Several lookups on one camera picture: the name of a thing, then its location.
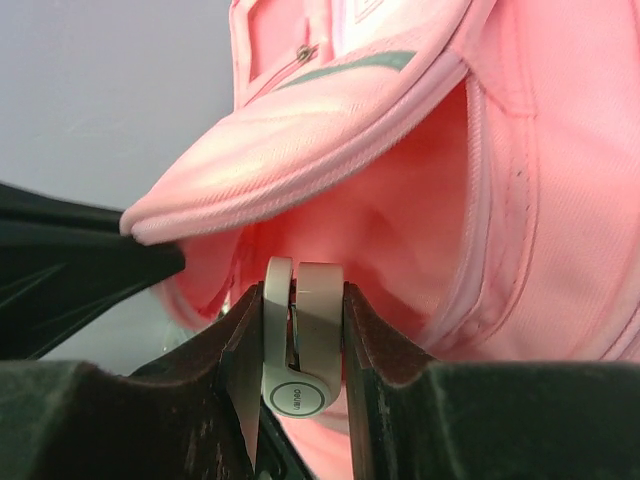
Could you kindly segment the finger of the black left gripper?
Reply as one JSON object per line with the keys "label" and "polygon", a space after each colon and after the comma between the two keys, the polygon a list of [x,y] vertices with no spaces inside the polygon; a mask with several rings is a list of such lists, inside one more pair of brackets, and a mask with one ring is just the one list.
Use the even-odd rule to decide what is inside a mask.
{"label": "finger of the black left gripper", "polygon": [[1,357],[38,359],[185,267],[171,243],[119,231],[116,210],[1,187]]}

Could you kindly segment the pink small stapler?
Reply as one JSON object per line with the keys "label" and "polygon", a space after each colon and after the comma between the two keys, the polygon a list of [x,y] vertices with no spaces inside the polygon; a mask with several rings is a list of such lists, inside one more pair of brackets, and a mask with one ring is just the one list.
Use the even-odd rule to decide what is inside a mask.
{"label": "pink small stapler", "polygon": [[273,257],[263,286],[262,396],[275,413],[303,419],[325,411],[342,378],[343,269]]}

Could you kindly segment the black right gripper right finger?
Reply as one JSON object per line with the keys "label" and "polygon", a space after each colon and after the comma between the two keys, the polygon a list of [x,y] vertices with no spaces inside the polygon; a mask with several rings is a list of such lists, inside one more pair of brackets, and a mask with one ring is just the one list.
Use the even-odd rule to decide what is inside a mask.
{"label": "black right gripper right finger", "polygon": [[620,362],[447,363],[344,288],[358,479],[635,479],[639,368]]}

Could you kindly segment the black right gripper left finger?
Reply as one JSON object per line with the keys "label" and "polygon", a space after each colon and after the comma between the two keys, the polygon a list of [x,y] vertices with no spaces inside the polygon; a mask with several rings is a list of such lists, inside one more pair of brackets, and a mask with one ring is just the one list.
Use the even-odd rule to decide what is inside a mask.
{"label": "black right gripper left finger", "polygon": [[250,479],[262,289],[131,376],[87,362],[1,366],[5,479]]}

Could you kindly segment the pink student backpack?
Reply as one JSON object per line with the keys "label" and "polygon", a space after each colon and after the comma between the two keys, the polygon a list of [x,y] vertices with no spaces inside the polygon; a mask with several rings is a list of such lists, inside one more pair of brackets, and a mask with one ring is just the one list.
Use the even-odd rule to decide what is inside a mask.
{"label": "pink student backpack", "polygon": [[131,206],[215,320],[339,264],[435,358],[639,362],[635,1],[235,1],[234,110]]}

